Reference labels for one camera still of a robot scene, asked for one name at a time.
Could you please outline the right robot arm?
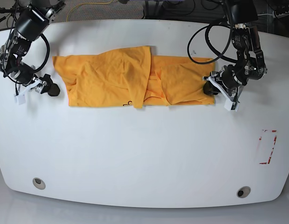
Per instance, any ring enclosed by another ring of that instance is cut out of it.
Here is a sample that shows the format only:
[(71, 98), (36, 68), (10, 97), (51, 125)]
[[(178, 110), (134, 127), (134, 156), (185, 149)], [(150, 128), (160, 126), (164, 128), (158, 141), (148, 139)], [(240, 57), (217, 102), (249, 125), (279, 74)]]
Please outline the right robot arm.
[[(21, 95), (21, 86), (28, 91), (35, 90), (51, 97), (60, 94), (58, 85), (49, 74), (38, 77), (37, 73), (44, 68), (50, 54), (49, 42), (43, 32), (65, 5), (63, 0), (31, 0), (27, 6), (15, 1), (10, 9), (13, 23), (6, 43), (0, 48), (0, 72), (15, 84), (17, 97)], [(25, 64), (22, 59), (28, 53), (32, 42), (38, 38), (46, 45), (46, 55), (42, 64), (36, 68)]]

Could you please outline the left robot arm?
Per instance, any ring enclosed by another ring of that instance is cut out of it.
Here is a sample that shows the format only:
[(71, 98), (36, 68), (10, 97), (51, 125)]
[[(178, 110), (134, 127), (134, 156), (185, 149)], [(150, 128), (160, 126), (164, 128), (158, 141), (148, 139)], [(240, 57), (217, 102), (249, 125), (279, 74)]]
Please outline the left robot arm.
[[(258, 20), (258, 14), (251, 0), (220, 0), (217, 3), (222, 6), (225, 16), (203, 27), (206, 44), (217, 56), (208, 63), (222, 59), (230, 64), (203, 77), (203, 81), (206, 82), (203, 91), (209, 96), (221, 93), (226, 98), (225, 108), (237, 111), (240, 105), (239, 96), (248, 80), (259, 80), (267, 73), (258, 29), (251, 24)], [(214, 26), (229, 29), (227, 44), (236, 49), (236, 59), (224, 55), (228, 47), (219, 52), (212, 46), (209, 32)]]

